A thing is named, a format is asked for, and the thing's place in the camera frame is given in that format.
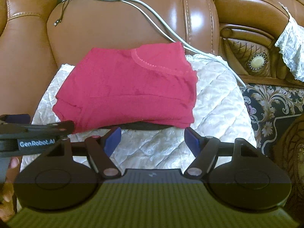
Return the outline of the person's left hand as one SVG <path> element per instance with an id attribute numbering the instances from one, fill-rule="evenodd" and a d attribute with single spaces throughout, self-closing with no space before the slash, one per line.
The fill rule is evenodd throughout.
<path id="1" fill-rule="evenodd" d="M 19 173 L 20 161 L 19 158 L 12 157 L 8 174 L 4 186 L 1 188 L 1 220 L 7 222 L 12 216 L 15 215 L 14 211 L 14 188 L 13 182 Z"/>

